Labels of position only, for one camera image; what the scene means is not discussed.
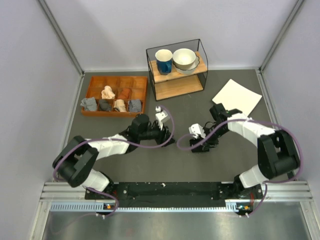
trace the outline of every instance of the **folded sock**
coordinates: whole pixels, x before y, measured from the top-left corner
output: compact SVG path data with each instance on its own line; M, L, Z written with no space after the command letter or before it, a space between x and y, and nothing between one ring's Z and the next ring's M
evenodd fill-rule
M94 97L82 99L80 106L84 107L85 111L94 112L94 111L97 111L97 109L98 109L98 105L97 105L96 99Z
M100 111L106 111L110 112L112 109L111 105L107 102L105 99L100 99L99 100L99 110Z
M115 100L114 109L118 112L126 112L125 101L123 101L122 99Z
M101 98L102 99L114 99L115 94L112 91L112 88L110 86L105 86L104 90L101 91Z
M118 94L117 99L129 99L130 88L123 88L122 91Z
M129 112L140 113L142 111L142 104L140 99L133 99L128 102Z

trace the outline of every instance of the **white wall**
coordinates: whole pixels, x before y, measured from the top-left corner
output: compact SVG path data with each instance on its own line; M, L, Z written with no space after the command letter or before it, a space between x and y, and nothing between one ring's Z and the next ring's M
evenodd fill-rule
M297 135L308 180L320 207L320 1L306 0L265 70L282 124Z
M296 2L46 1L85 70L147 70L147 48L197 38L211 68L259 67Z
M35 0L0 1L0 235L26 240L79 74Z

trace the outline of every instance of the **white paper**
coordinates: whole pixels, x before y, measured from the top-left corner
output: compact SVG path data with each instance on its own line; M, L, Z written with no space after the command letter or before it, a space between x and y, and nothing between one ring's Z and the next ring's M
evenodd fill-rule
M261 98L261 95L230 79L212 101L223 104L226 110L239 109L248 116Z

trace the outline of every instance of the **white bowl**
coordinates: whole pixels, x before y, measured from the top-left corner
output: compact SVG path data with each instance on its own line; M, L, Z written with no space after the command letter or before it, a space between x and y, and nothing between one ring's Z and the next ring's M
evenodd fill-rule
M181 70L188 70L196 60L194 51L188 48L180 48L173 53L175 66Z
M176 69L176 71L178 73L180 73L180 74L192 74L197 69L199 63L200 63L199 57L196 56L194 63L191 65L191 67L189 67L188 70L181 70L180 68L178 68L176 66L175 63L173 63L173 64L175 65L175 69Z

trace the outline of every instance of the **wooden tray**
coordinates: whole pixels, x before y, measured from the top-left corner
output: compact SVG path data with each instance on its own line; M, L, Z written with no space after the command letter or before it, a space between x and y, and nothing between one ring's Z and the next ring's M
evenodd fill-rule
M146 106L147 84L148 78L146 76L93 76L85 97L94 97L98 105L98 110L85 111L85 108L82 107L81 113L87 117L135 117L137 114L143 114ZM110 86L113 93L115 93L114 99L106 99L112 106L112 110L99 111L99 100L102 99L101 91L105 89L105 86L107 85ZM114 108L115 100L117 100L118 94L123 88L130 89L129 98L124 99L127 112L119 112ZM128 101L134 99L139 99L141 101L141 112L129 112Z
M191 74L181 74L181 73L177 72L175 65L172 64L171 72L167 75L161 75L160 72L158 71L156 60L151 61L150 63L151 63L152 70L153 70L154 83L158 84L158 83L166 82L169 80L185 78L187 76L192 76L195 74L204 73L204 72L208 71L208 68L207 68L204 60L202 59L200 53L198 51L196 51L195 54L199 57L199 65L196 67L194 72Z

